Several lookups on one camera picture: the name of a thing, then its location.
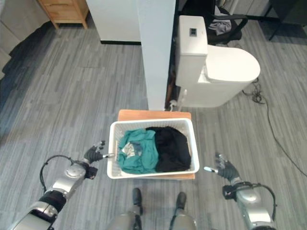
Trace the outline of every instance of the white laundry basket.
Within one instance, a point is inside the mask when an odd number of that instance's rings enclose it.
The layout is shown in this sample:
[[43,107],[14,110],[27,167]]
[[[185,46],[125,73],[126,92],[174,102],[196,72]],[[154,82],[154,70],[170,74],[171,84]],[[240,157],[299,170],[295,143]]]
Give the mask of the white laundry basket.
[[[182,134],[184,134],[187,137],[189,153],[191,156],[190,169],[179,172],[157,172],[157,173],[145,173],[145,174],[130,174],[122,171],[117,162],[119,154],[118,144],[120,139],[124,136],[125,131],[134,130],[138,128],[166,127],[166,126],[170,126],[179,130]],[[191,120],[187,118],[116,121],[110,127],[109,153],[114,153],[116,155],[113,158],[108,158],[107,162],[107,175],[112,179],[189,174],[197,172],[200,168],[193,124]]]

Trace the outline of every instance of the toilet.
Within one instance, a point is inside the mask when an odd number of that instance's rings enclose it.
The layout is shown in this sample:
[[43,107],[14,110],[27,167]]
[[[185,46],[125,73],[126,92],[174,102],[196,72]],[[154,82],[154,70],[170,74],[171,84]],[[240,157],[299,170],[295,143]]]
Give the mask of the toilet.
[[179,17],[176,85],[180,107],[218,107],[260,74],[258,61],[239,48],[207,43],[203,17]]

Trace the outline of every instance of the flush button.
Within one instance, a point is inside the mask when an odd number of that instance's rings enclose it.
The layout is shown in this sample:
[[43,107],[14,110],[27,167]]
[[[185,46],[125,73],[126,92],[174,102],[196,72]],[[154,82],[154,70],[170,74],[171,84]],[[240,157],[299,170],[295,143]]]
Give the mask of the flush button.
[[195,28],[190,28],[190,36],[196,37],[197,36],[197,30]]

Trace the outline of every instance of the wooden drawer cabinet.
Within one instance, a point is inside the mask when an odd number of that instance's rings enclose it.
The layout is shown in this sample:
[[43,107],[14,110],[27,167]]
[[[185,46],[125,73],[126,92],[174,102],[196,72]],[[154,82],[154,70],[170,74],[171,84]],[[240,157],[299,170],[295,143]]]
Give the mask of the wooden drawer cabinet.
[[87,29],[85,0],[38,0],[56,29],[58,23],[82,23]]

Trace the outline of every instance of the teal shirt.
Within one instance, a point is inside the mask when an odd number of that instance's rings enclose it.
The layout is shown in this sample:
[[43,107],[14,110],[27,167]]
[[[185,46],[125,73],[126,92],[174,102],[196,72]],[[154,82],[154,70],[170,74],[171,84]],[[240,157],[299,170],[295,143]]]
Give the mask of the teal shirt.
[[[128,130],[119,142],[118,164],[126,173],[143,174],[155,173],[155,166],[158,163],[158,151],[154,141],[155,132],[146,129]],[[127,155],[121,150],[128,142],[139,142],[142,147],[140,156]]]

